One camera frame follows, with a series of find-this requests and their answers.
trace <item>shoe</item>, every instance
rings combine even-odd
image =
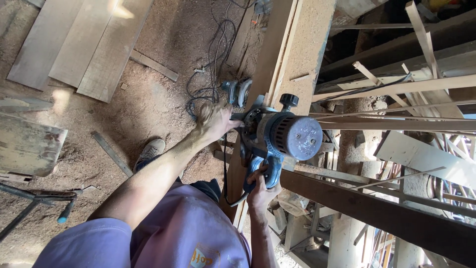
[[[142,161],[146,161],[149,159],[152,159],[156,157],[157,155],[161,155],[164,153],[165,149],[165,142],[161,139],[156,139],[151,142],[149,142],[144,150],[142,150],[142,153],[139,155],[139,158],[137,159],[136,164],[134,165],[133,173],[135,174],[137,164],[141,163]]]

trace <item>dirt floor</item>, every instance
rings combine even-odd
[[[58,224],[56,219],[65,204],[54,207],[39,205],[0,243],[0,264],[33,263],[53,236],[84,222],[126,180],[126,175],[96,143],[91,133],[99,132],[131,168],[149,140],[164,139],[166,150],[180,141],[195,126],[185,109],[190,99],[185,87],[194,69],[208,63],[208,46],[218,28],[215,19],[221,21],[227,14],[238,27],[244,10],[231,4],[227,11],[228,1],[155,0],[135,49],[177,72],[177,82],[128,61],[119,85],[124,82],[129,88],[122,90],[118,87],[111,102],[103,103],[77,94],[74,88],[55,80],[50,81],[44,92],[6,80],[39,9],[24,0],[4,2],[3,7],[0,5],[0,97],[29,96],[54,102],[49,111],[16,115],[68,129],[51,175],[34,177],[28,184],[6,184],[26,190],[65,191],[88,186],[98,189],[79,196],[64,224]],[[252,27],[248,34],[251,53],[243,76],[254,72],[264,35],[259,31],[263,23],[266,20]],[[236,66],[229,68],[225,65],[219,79],[233,79],[232,74],[236,72]],[[209,72],[199,73],[190,84],[191,91],[208,86],[209,76]],[[192,183],[217,178],[222,186],[223,162],[213,157],[216,149],[219,146],[212,144],[197,154],[187,165],[182,181]],[[5,227],[28,203],[26,199],[0,192],[0,228]],[[249,239],[249,228],[245,228],[244,233]],[[278,260],[281,267],[297,267],[289,256],[283,256],[282,249],[277,248],[277,254],[282,256]]]

